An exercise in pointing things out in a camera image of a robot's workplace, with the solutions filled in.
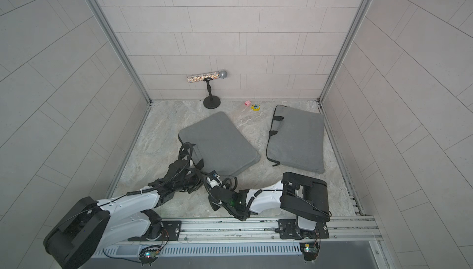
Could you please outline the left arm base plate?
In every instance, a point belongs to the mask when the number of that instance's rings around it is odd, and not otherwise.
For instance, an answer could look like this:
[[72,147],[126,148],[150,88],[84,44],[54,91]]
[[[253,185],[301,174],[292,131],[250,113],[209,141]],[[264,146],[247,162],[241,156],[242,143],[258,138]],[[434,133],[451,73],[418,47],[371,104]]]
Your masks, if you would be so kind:
[[128,238],[128,241],[177,241],[179,239],[181,225],[182,222],[178,220],[153,223],[144,235]]

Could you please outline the grey laptop bag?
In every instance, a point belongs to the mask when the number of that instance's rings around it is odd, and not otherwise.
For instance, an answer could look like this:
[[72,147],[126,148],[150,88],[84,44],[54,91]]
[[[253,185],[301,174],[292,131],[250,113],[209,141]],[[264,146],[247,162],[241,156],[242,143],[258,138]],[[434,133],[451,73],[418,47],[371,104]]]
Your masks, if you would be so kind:
[[261,159],[224,112],[182,129],[178,138],[182,144],[192,144],[192,160],[197,169],[206,173],[237,176]]
[[322,114],[277,105],[269,131],[267,159],[274,166],[323,174],[324,127]]

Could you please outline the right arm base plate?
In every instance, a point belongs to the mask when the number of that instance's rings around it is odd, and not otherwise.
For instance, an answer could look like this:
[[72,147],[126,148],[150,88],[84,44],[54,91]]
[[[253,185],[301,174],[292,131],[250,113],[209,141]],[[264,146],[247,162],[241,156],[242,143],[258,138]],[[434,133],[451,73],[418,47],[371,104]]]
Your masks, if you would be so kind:
[[325,222],[314,222],[302,217],[279,219],[275,232],[281,239],[328,239],[330,237]]

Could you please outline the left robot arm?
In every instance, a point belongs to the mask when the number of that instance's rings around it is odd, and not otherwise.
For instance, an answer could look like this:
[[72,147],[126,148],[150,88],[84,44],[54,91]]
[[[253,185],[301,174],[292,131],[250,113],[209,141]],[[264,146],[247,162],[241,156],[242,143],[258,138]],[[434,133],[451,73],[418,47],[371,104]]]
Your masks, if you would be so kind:
[[155,208],[177,192],[199,189],[200,170],[191,160],[170,164],[167,174],[137,191],[110,199],[80,199],[44,238],[43,246],[63,269],[77,269],[98,250],[131,238],[166,238]]

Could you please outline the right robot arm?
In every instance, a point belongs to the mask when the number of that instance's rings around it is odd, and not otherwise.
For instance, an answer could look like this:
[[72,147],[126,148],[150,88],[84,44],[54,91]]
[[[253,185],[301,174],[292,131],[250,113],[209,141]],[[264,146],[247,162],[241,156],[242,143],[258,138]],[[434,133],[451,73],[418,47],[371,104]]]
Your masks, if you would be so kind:
[[294,220],[279,220],[275,232],[281,239],[327,239],[327,223],[332,217],[327,182],[293,172],[285,172],[277,183],[260,189],[235,191],[227,179],[216,172],[204,178],[213,210],[225,209],[244,222],[252,215],[269,209],[281,209],[295,215]]

